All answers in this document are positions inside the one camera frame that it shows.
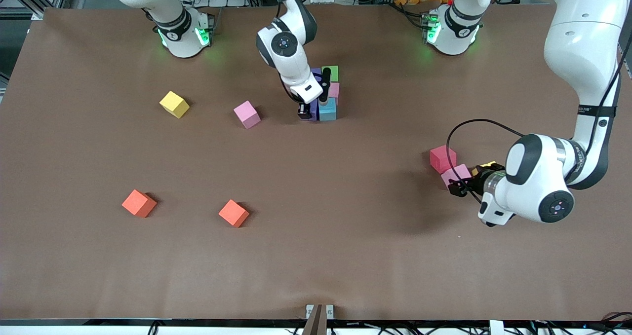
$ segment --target brown table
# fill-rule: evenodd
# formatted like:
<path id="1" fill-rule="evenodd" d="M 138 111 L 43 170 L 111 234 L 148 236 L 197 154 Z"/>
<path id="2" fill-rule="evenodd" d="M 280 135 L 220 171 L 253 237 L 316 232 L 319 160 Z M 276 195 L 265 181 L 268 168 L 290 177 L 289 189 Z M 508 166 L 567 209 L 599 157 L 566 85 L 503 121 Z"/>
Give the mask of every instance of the brown table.
<path id="1" fill-rule="evenodd" d="M 255 34 L 275 8 L 228 9 L 212 48 L 176 59 L 137 10 L 53 9 L 35 22 L 0 106 L 1 316 L 600 319 L 632 308 L 632 112 L 610 172 L 544 225 L 488 228 L 427 151 L 465 119 L 570 137 L 575 93 L 542 50 L 552 6 L 492 7 L 468 52 L 438 54 L 389 7 L 312 6 L 312 67 L 339 65 L 339 120 L 300 122 Z M 192 103 L 180 120 L 158 101 Z M 250 100 L 251 130 L 233 108 Z M 468 166 L 515 137 L 455 135 Z M 137 188 L 147 219 L 120 203 Z M 217 212 L 230 198 L 239 229 Z"/>

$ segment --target red-pink cube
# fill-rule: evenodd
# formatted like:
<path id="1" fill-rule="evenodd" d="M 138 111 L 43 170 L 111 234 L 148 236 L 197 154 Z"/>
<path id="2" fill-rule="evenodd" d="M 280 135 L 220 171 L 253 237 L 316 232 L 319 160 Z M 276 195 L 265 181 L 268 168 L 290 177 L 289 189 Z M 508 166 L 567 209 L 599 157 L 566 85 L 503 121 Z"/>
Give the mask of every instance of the red-pink cube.
<path id="1" fill-rule="evenodd" d="M 452 149 L 450 149 L 450 160 L 452 160 L 452 166 L 456 166 L 456 153 Z M 445 146 L 439 146 L 431 150 L 431 166 L 438 173 L 444 173 L 450 168 L 450 163 L 447 162 L 447 155 L 445 154 Z"/>
<path id="2" fill-rule="evenodd" d="M 472 177 L 472 175 L 470 175 L 470 171 L 468 170 L 468 167 L 465 166 L 465 164 L 456 166 L 454 167 L 454 169 L 456 170 L 456 173 L 458 173 L 461 180 L 463 180 L 464 178 Z M 453 180 L 453 181 L 459 180 L 458 178 L 456 178 L 456 175 L 454 174 L 454 171 L 452 171 L 451 168 L 448 168 L 447 171 L 442 173 L 441 178 L 443 179 L 443 183 L 445 184 L 446 187 L 450 185 L 450 180 Z"/>
<path id="3" fill-rule="evenodd" d="M 241 123 L 246 127 L 246 129 L 252 128 L 253 126 L 255 126 L 255 124 L 261 121 L 259 114 L 257 114 L 257 111 L 252 106 L 250 101 L 246 101 L 240 104 L 240 106 L 235 108 L 234 111 Z"/>

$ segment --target yellow cube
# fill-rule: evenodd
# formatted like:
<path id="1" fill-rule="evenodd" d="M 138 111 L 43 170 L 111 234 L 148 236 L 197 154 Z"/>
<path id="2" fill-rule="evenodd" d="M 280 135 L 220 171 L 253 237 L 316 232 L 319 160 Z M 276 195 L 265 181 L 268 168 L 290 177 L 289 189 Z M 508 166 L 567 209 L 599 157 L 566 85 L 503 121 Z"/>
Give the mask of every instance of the yellow cube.
<path id="1" fill-rule="evenodd" d="M 160 105 L 165 108 L 167 112 L 175 115 L 177 119 L 180 119 L 189 109 L 187 102 L 171 91 L 160 101 Z"/>
<path id="2" fill-rule="evenodd" d="M 484 165 L 479 165 L 482 168 L 488 168 L 489 166 L 492 166 L 492 164 L 496 164 L 496 161 L 492 161 L 492 162 L 488 162 L 487 164 Z M 476 168 L 474 168 L 472 170 L 472 177 L 478 175 L 478 170 Z"/>

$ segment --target orange cube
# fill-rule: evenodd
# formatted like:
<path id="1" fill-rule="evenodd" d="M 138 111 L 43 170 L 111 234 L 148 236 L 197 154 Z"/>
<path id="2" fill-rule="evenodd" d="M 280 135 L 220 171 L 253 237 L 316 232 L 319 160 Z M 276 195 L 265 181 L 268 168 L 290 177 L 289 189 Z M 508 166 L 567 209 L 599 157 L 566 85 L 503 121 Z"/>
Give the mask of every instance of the orange cube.
<path id="1" fill-rule="evenodd" d="M 156 201 L 137 189 L 131 192 L 122 206 L 135 216 L 146 218 L 156 206 Z"/>
<path id="2" fill-rule="evenodd" d="M 234 227 L 240 227 L 241 223 L 243 223 L 249 215 L 250 213 L 232 199 L 219 211 L 219 216 L 231 223 Z"/>

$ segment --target green light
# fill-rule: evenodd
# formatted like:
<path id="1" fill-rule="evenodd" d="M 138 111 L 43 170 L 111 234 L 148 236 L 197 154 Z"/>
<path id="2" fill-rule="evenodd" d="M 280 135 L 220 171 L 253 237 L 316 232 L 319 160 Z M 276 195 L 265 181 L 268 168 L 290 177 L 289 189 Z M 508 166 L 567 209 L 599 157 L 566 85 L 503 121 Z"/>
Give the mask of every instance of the green light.
<path id="1" fill-rule="evenodd" d="M 196 35 L 198 36 L 199 43 L 201 43 L 202 46 L 206 46 L 210 43 L 208 32 L 206 30 L 196 28 Z"/>
<path id="2" fill-rule="evenodd" d="M 433 29 L 428 31 L 428 42 L 434 43 L 436 42 L 436 38 L 438 37 L 439 32 L 441 31 L 441 23 L 437 23 Z"/>
<path id="3" fill-rule="evenodd" d="M 476 33 L 478 32 L 479 28 L 480 28 L 480 25 L 477 25 L 476 29 L 474 29 L 474 33 L 472 33 L 472 40 L 470 40 L 470 43 L 473 43 L 474 40 L 476 40 Z"/>
<path id="4" fill-rule="evenodd" d="M 160 34 L 160 40 L 162 40 L 162 46 L 167 47 L 167 43 L 164 41 L 164 37 L 162 36 L 162 32 L 158 30 L 158 34 Z"/>

